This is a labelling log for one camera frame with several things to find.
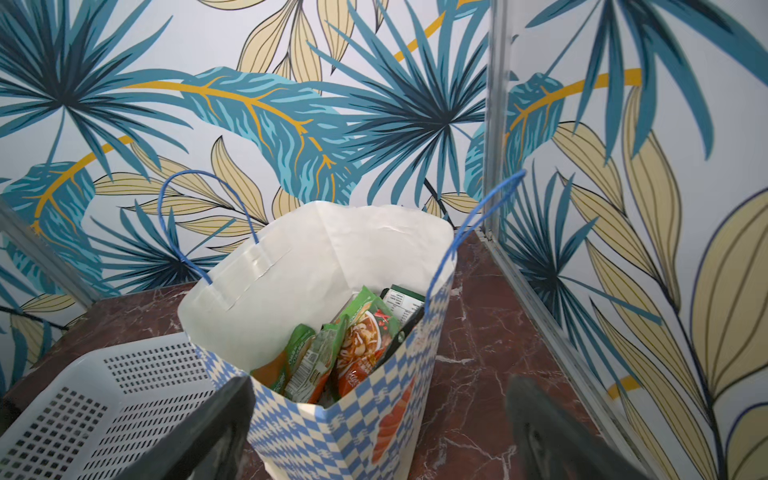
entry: marble countertop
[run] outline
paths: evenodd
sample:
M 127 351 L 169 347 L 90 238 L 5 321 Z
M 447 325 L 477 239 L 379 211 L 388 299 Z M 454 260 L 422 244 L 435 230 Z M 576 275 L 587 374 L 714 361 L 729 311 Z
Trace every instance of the marble countertop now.
M 24 410 L 67 365 L 94 349 L 181 331 L 176 314 L 192 284 L 96 303 L 4 402 Z M 409 478 L 523 478 L 504 411 L 507 381 L 530 376 L 577 420 L 597 429 L 490 252 L 476 236 L 461 247 Z M 246 447 L 243 480 L 268 479 Z

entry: blue checkered paper bag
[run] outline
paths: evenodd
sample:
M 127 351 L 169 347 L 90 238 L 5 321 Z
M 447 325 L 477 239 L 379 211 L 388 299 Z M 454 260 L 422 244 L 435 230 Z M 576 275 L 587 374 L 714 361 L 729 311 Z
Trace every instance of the blue checkered paper bag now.
M 297 324 L 334 320 L 363 286 L 428 293 L 395 355 L 328 409 L 251 378 L 247 439 L 275 480 L 407 478 L 467 223 L 455 235 L 420 210 L 312 202 L 201 271 L 178 313 L 217 388 L 271 362 Z

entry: wallpaper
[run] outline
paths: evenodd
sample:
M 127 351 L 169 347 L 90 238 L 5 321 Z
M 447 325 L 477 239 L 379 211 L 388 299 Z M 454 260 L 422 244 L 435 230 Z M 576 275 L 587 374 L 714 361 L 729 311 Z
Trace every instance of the wallpaper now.
M 312 200 L 461 221 L 477 204 L 464 185 L 482 174 L 465 159 L 485 117 L 488 9 L 488 0 L 3 2 L 2 198 L 102 296 L 195 281 L 182 256 L 209 270 L 250 234 L 247 219 L 258 232 Z M 187 169 L 234 193 L 203 174 L 174 178 L 163 231 L 161 185 Z M 13 242 L 2 248 L 11 324 L 64 294 Z M 11 324 L 0 323 L 6 387 L 33 343 Z
M 667 477 L 765 478 L 768 4 L 512 11 L 500 243 Z

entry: perforated basket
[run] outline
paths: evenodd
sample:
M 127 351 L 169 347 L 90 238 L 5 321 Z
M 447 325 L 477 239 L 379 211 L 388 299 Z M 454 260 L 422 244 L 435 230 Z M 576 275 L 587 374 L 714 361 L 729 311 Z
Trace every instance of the perforated basket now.
M 90 352 L 0 437 L 0 480 L 112 478 L 213 393 L 186 333 Z

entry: blue rope handle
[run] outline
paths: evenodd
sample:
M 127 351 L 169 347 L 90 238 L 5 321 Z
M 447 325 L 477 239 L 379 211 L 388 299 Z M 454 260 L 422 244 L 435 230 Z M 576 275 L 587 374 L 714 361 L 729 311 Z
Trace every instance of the blue rope handle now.
M 248 215 L 248 209 L 245 208 L 245 204 L 240 199 L 240 195 L 238 195 L 235 190 L 232 190 L 232 187 L 230 187 L 229 184 L 227 184 L 227 182 L 225 182 L 224 180 L 221 180 L 219 177 L 217 177 L 214 174 L 210 174 L 202 170 L 182 170 L 168 177 L 165 180 L 165 182 L 163 182 L 163 186 L 160 187 L 160 195 L 157 198 L 157 217 L 158 217 L 158 220 L 160 221 L 160 228 L 163 230 L 163 232 L 165 233 L 165 237 L 168 239 L 168 245 L 170 245 L 170 248 L 174 251 L 174 253 L 179 256 L 181 261 L 189 265 L 192 270 L 198 272 L 200 276 L 202 276 L 205 279 L 205 281 L 207 281 L 208 284 L 210 285 L 213 283 L 213 280 L 210 279 L 210 277 L 205 272 L 205 270 L 201 269 L 200 267 L 192 263 L 192 260 L 188 259 L 187 256 L 181 253 L 181 250 L 179 250 L 176 247 L 176 245 L 174 245 L 173 240 L 170 238 L 170 232 L 165 226 L 165 219 L 163 218 L 163 198 L 165 198 L 165 189 L 168 188 L 168 185 L 171 183 L 171 181 L 174 178 L 179 177 L 180 175 L 186 175 L 186 174 L 205 175 L 206 177 L 211 177 L 218 180 L 223 187 L 227 188 L 232 193 L 232 195 L 234 195 L 235 200 L 237 200 L 237 203 L 239 203 L 240 206 L 243 208 L 243 212 L 245 213 L 245 219 L 248 220 L 248 227 L 250 227 L 250 232 L 253 234 L 253 241 L 256 243 L 259 243 L 259 238 L 256 236 L 256 231 L 253 228 L 253 223 L 251 223 L 250 221 L 250 215 Z
M 444 257 L 442 258 L 442 261 L 440 262 L 440 266 L 437 268 L 437 272 L 435 273 L 435 276 L 432 278 L 432 282 L 429 283 L 429 288 L 427 289 L 426 294 L 426 300 L 424 302 L 424 316 L 427 316 L 429 314 L 429 301 L 432 298 L 432 291 L 435 289 L 435 284 L 437 283 L 437 279 L 440 276 L 440 273 L 442 272 L 442 269 L 445 267 L 445 263 L 448 261 L 448 258 L 452 255 L 456 255 L 456 251 L 458 250 L 458 246 L 464 243 L 464 240 L 469 237 L 469 235 L 472 234 L 472 231 L 477 228 L 478 225 L 480 225 L 483 220 L 490 217 L 496 210 L 498 210 L 505 201 L 509 199 L 509 197 L 512 196 L 512 194 L 517 190 L 518 186 L 523 180 L 523 177 L 525 176 L 525 170 L 520 170 L 518 173 L 512 175 L 507 180 L 504 180 L 499 185 L 497 185 L 493 190 L 491 190 L 491 193 L 486 195 L 484 199 L 478 204 L 477 207 L 475 207 L 472 212 L 467 216 L 467 219 L 464 220 L 464 223 L 460 226 L 458 229 L 458 233 L 453 239 L 453 243 L 451 243 L 451 246 L 448 247 L 448 250 L 445 252 Z M 491 209 L 487 212 L 485 212 L 482 217 L 480 217 L 480 220 L 477 221 L 474 225 L 471 227 L 468 227 L 469 221 L 478 213 L 478 211 L 485 206 L 486 203 L 488 203 L 489 200 L 493 198 L 494 195 L 496 195 L 498 192 L 504 190 L 507 188 L 508 190 L 504 192 L 502 195 L 502 199 Z

